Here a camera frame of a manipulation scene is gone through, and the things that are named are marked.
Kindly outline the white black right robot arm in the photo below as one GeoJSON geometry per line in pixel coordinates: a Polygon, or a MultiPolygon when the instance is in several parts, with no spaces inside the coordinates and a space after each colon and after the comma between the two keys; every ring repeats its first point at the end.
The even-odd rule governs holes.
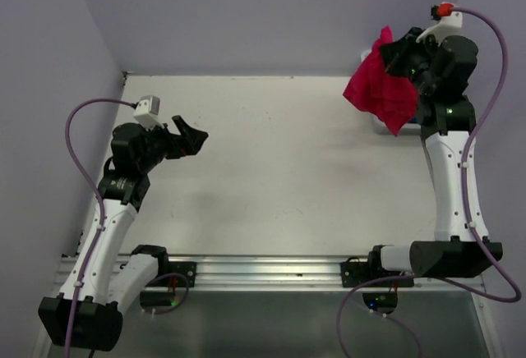
{"type": "Polygon", "coordinates": [[[436,199],[431,241],[374,246],[368,255],[370,283],[384,286],[396,273],[423,278],[474,278],[503,255],[480,214],[474,171],[474,106],[465,95],[478,62],[478,46],[463,36],[438,39],[411,28],[381,46],[388,75],[409,80],[418,93],[416,119],[436,199]]]}

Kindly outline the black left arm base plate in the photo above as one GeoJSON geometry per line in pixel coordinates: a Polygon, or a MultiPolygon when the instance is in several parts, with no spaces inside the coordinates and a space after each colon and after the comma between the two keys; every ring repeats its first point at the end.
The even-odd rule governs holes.
{"type": "MultiPolygon", "coordinates": [[[[169,261],[166,267],[166,273],[179,273],[184,276],[188,282],[189,287],[195,286],[195,280],[197,275],[197,262],[194,261],[169,261]]],[[[184,281],[181,281],[175,276],[168,277],[163,285],[169,288],[185,287],[184,281]]]]}

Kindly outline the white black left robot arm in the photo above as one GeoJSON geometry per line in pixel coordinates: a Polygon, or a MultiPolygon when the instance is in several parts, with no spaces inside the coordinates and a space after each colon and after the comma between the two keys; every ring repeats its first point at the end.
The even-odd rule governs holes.
{"type": "Polygon", "coordinates": [[[55,297],[42,299],[38,314],[52,344],[90,351],[111,351],[122,331],[124,315],[149,283],[170,278],[168,253],[162,246],[138,246],[115,273],[119,251],[150,188],[149,172],[165,159],[197,155],[209,135],[172,118],[166,125],[144,128],[125,123],[113,129],[112,155],[97,188],[98,204],[74,268],[55,297]]]}

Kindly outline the aluminium mounting rail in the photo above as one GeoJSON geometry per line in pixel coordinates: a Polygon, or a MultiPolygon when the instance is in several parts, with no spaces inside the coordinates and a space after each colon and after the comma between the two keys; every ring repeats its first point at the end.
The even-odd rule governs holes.
{"type": "MultiPolygon", "coordinates": [[[[340,274],[342,256],[176,256],[170,262],[195,262],[196,276],[192,291],[278,291],[278,292],[341,292],[344,287],[340,274]]],[[[53,292],[66,281],[75,263],[62,258],[53,280],[53,292]]],[[[447,282],[430,278],[414,280],[412,288],[398,292],[462,291],[447,282]]]]}

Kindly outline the pink red t shirt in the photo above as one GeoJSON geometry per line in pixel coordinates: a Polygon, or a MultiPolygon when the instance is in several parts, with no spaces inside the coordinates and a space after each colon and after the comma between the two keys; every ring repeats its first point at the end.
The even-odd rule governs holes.
{"type": "Polygon", "coordinates": [[[400,127],[415,117],[418,93],[408,79],[385,73],[380,46],[391,42],[391,28],[385,26],[371,52],[349,79],[343,96],[357,110],[374,114],[387,125],[400,127]]]}

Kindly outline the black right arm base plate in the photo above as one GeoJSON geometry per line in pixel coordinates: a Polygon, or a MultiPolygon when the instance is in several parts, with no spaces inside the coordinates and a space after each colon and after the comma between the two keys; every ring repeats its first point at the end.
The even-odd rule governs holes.
{"type": "Polygon", "coordinates": [[[343,288],[353,288],[372,280],[369,264],[364,258],[349,257],[339,263],[339,268],[343,288]]]}

